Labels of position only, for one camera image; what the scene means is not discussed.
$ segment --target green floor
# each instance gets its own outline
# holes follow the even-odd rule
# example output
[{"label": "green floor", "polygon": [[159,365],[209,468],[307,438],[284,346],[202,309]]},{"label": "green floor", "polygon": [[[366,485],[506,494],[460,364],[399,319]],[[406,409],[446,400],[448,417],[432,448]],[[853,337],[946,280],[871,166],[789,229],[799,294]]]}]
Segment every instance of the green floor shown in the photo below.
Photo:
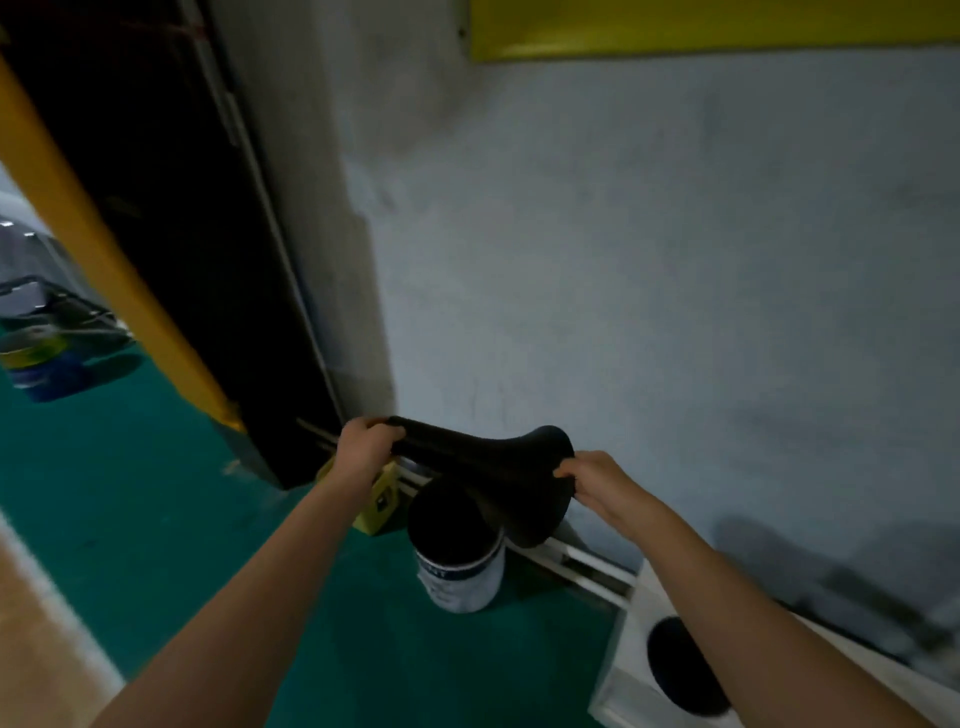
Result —
[{"label": "green floor", "polygon": [[[224,475],[231,459],[149,360],[49,404],[0,376],[0,508],[127,678],[300,498]],[[490,608],[449,615],[405,531],[352,532],[270,724],[595,726],[612,623],[518,557]]]}]

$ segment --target black bicycle saddle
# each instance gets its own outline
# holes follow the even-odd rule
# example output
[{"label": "black bicycle saddle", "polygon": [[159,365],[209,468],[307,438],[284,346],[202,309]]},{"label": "black bicycle saddle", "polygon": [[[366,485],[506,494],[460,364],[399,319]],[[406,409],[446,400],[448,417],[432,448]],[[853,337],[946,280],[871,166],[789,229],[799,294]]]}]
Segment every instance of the black bicycle saddle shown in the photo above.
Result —
[{"label": "black bicycle saddle", "polygon": [[573,456],[573,446],[559,427],[486,440],[402,417],[387,424],[407,431],[394,443],[394,455],[458,479],[491,525],[502,525],[517,546],[539,546],[564,519],[573,478],[554,477],[553,471]]}]

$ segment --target finger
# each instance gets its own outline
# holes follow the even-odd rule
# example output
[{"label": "finger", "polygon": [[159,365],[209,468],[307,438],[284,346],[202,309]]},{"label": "finger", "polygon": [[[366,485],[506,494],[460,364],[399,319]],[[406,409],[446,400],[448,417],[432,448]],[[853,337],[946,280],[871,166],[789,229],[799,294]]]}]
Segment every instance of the finger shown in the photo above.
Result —
[{"label": "finger", "polygon": [[575,457],[568,457],[557,466],[554,477],[577,477],[583,472],[583,462]]},{"label": "finger", "polygon": [[341,431],[342,435],[350,434],[351,432],[363,432],[367,429],[367,419],[366,417],[354,417],[346,425],[344,425],[343,430]]},{"label": "finger", "polygon": [[394,427],[392,425],[384,425],[383,422],[379,422],[371,430],[377,433],[377,436],[387,438],[390,442],[395,443],[397,440],[402,440],[407,436],[407,431],[403,427]]}]

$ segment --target paint bucket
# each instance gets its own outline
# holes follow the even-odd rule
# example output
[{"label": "paint bucket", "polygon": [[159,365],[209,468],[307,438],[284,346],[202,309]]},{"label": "paint bucket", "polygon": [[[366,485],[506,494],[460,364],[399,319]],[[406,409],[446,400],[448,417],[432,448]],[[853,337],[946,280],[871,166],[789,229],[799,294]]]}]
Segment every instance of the paint bucket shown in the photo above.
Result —
[{"label": "paint bucket", "polygon": [[491,528],[458,481],[437,478],[410,504],[407,533],[417,554],[418,578],[447,612],[478,612],[503,580],[503,528]]},{"label": "paint bucket", "polygon": [[37,402],[80,392],[91,380],[83,361],[50,326],[22,328],[0,336],[0,365],[13,387]]}]

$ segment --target concrete wall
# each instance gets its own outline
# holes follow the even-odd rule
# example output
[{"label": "concrete wall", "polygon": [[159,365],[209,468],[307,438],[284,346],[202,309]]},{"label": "concrete wall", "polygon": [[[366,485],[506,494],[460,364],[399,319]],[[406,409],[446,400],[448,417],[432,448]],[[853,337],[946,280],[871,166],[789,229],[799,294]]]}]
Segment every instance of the concrete wall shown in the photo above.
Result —
[{"label": "concrete wall", "polygon": [[442,2],[214,6],[348,409],[560,425],[777,595],[960,624],[960,51],[481,67]]}]

